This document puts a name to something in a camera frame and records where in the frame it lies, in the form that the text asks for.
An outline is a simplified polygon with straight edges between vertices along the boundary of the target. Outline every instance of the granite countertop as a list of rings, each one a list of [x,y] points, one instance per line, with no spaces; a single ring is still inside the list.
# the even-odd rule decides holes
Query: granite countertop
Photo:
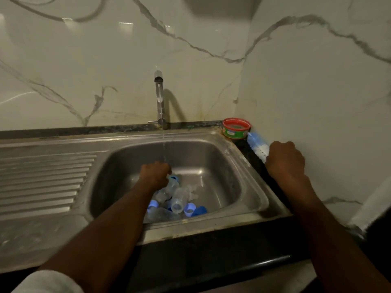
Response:
[[[220,125],[219,121],[172,124],[172,128]],[[66,128],[0,132],[0,138],[56,136],[155,130],[152,125]],[[244,140],[235,145],[280,200],[287,200],[262,161]],[[198,292],[245,281],[283,264],[309,258],[304,235],[295,218],[227,228],[137,246],[113,287],[114,292]],[[11,292],[34,268],[0,275],[3,292]]]

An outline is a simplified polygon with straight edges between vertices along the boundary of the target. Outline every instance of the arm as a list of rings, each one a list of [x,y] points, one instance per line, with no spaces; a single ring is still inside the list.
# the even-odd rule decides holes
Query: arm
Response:
[[[39,270],[71,277],[85,293],[106,292],[131,255],[153,193],[167,185],[170,166],[141,167],[133,189],[92,221]]]
[[[299,219],[325,291],[391,292],[391,284],[317,197],[304,166],[305,159],[294,143],[271,144],[266,168]]]

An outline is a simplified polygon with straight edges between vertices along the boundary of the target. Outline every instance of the white sleeve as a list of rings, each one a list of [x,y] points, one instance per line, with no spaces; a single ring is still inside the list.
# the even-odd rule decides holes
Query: white sleeve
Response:
[[[69,276],[53,271],[33,272],[20,283],[12,293],[84,293]]]

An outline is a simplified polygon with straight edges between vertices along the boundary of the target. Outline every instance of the stainless steel sink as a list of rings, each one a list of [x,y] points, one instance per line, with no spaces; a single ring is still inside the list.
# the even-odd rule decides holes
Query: stainless steel sink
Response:
[[[208,213],[145,224],[139,244],[289,215],[217,128],[0,141],[0,273],[43,263],[164,158]]]

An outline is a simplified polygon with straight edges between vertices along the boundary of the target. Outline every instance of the faucet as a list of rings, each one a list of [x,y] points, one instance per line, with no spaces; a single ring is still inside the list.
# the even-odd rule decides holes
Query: faucet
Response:
[[[163,78],[155,78],[156,85],[156,100],[158,103],[158,120],[148,121],[148,123],[158,123],[163,129],[167,129],[167,121],[164,110],[164,97],[163,97]]]

